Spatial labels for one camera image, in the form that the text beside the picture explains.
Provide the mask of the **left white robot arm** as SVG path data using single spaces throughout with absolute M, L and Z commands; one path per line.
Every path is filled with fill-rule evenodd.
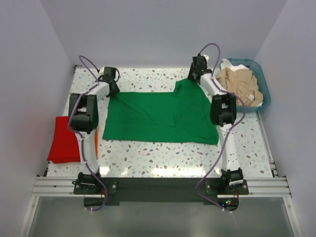
M 98 102 L 120 92 L 117 81 L 119 70 L 102 67 L 92 87 L 69 97 L 68 129 L 75 133 L 79 146 L 81 172 L 92 175 L 99 171 L 97 161 L 97 131 L 99 124 Z

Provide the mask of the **green polo shirt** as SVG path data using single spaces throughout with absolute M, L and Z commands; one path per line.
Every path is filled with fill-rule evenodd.
M 210 107 L 201 87 L 188 79 L 177 81 L 172 92 L 120 92 L 109 101 L 102 138 L 217 145 Z

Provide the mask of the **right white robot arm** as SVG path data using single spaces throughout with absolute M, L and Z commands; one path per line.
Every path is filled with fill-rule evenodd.
M 222 161 L 220 189 L 231 194 L 237 186 L 243 183 L 243 173 L 240 167 L 232 129 L 236 125 L 237 98 L 227 92 L 207 66 L 208 56 L 198 54 L 193 57 L 188 79 L 202 86 L 210 96 L 210 120 L 219 134 L 221 145 L 218 160 Z

